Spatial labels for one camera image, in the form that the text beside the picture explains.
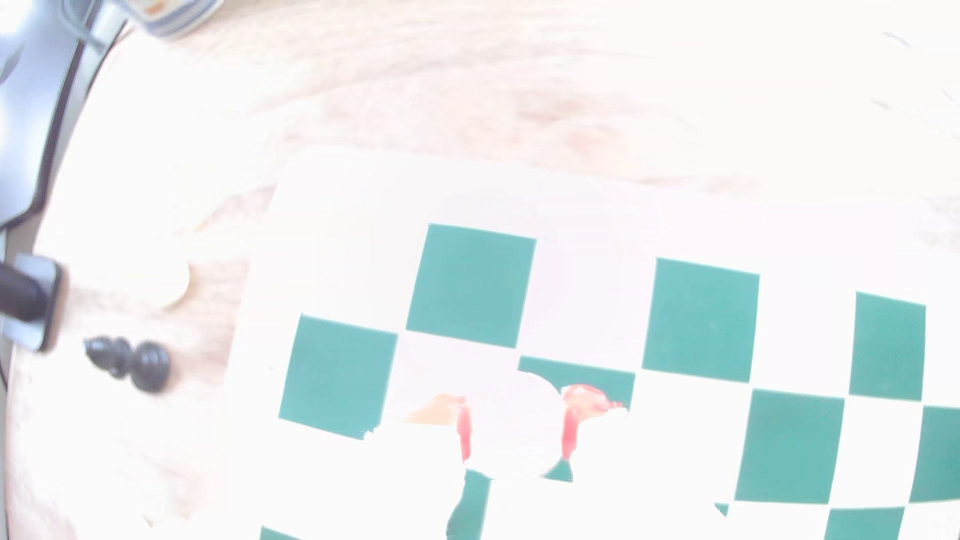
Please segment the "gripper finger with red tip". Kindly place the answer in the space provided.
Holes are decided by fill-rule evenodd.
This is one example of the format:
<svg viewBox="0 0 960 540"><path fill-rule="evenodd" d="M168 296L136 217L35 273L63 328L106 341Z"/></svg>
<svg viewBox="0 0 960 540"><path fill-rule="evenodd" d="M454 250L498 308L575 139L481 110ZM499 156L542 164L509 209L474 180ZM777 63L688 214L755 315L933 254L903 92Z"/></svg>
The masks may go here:
<svg viewBox="0 0 960 540"><path fill-rule="evenodd" d="M643 437L622 403L587 384L564 387L562 450L576 488L570 539L738 539L701 493L681 453Z"/></svg>
<svg viewBox="0 0 960 540"><path fill-rule="evenodd" d="M471 407L438 394L381 423L331 481L327 539L445 539L466 483Z"/></svg>

